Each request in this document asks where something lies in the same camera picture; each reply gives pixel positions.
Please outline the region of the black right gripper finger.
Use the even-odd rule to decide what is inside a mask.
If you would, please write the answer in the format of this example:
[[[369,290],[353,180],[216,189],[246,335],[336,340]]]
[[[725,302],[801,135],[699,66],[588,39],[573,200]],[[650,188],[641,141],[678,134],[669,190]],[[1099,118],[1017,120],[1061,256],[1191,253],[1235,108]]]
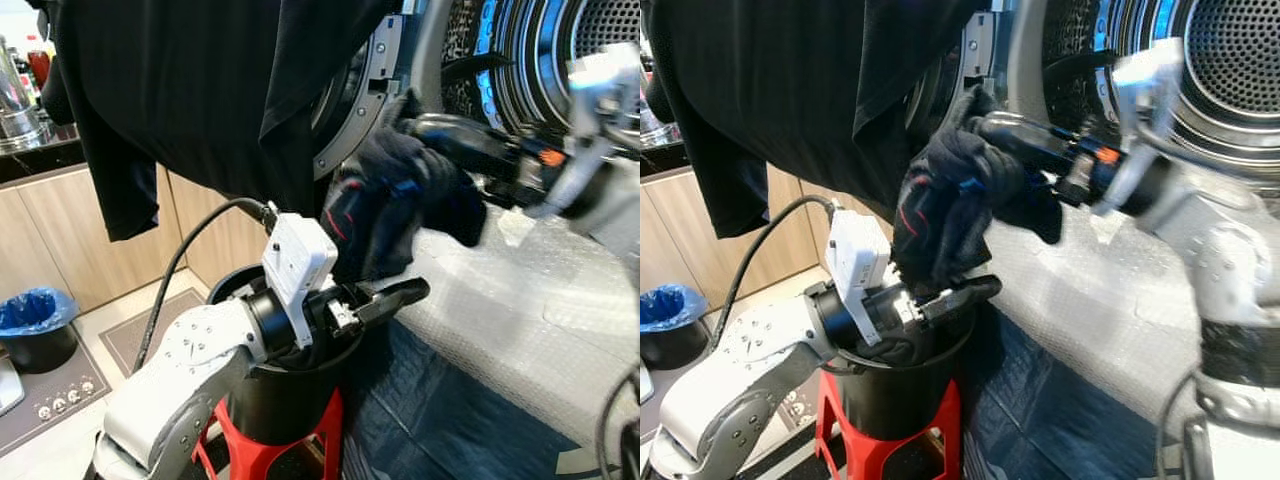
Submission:
[[[1053,177],[1033,161],[1021,161],[1021,195],[1055,196]]]
[[[1061,155],[1066,151],[1066,141],[1059,138],[1053,128],[1011,111],[991,111],[974,118],[972,132],[1010,154]]]
[[[404,133],[440,154],[480,152],[499,156],[506,136],[466,116],[424,113],[404,119]]]
[[[454,164],[474,178],[486,202],[495,206],[517,205],[518,168],[513,163],[456,160]]]

